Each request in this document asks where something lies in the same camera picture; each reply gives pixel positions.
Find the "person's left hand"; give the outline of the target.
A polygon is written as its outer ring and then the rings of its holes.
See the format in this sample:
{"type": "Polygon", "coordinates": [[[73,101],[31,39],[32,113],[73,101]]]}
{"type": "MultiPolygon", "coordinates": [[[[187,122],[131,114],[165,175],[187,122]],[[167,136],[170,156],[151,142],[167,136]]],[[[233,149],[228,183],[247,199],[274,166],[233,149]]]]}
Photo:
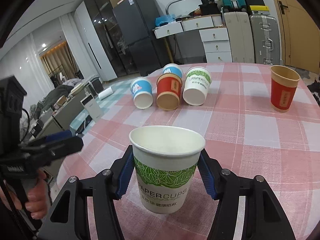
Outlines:
{"type": "MultiPolygon", "coordinates": [[[[38,171],[38,179],[36,185],[29,190],[27,196],[28,196],[28,202],[26,202],[25,207],[26,209],[31,212],[31,217],[35,220],[43,219],[47,212],[48,212],[48,185],[45,181],[46,174],[43,172],[42,169],[39,169],[38,171]]],[[[21,210],[22,205],[20,201],[18,200],[17,196],[13,191],[11,191],[8,187],[8,192],[10,194],[10,197],[14,203],[15,209],[21,210]]],[[[9,205],[8,200],[6,199],[6,196],[1,189],[1,200],[3,204],[11,210],[11,207],[9,205]]]]}

